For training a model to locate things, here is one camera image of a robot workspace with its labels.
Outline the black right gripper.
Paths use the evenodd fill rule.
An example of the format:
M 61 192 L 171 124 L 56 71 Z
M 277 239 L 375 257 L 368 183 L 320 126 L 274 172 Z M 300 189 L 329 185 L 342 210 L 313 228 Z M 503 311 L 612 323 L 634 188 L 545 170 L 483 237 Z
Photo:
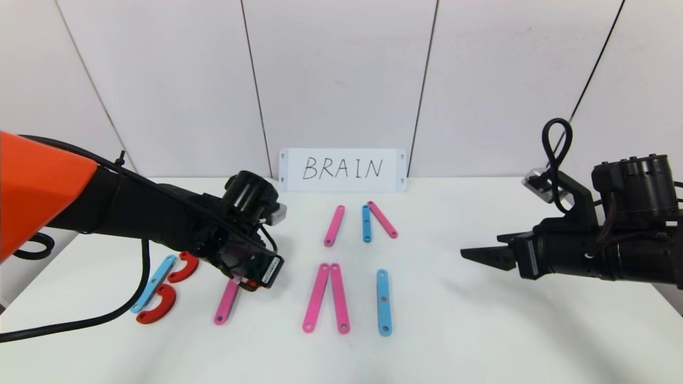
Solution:
M 500 234 L 497 241 L 509 246 L 486 246 L 460 250 L 462 258 L 499 270 L 519 268 L 520 277 L 537 280 L 544 275 L 563 275 L 618 281 L 617 269 L 604 252 L 592 253 L 599 226 L 571 222 L 564 217 L 544 219 L 526 233 Z

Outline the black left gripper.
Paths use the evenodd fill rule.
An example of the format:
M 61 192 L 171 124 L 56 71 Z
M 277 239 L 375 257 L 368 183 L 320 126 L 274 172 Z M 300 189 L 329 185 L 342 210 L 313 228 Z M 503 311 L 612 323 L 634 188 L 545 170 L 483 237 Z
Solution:
M 270 289 L 283 265 L 284 260 L 280 255 L 253 256 L 246 261 L 243 273 L 238 274 L 237 284 L 249 292 Z

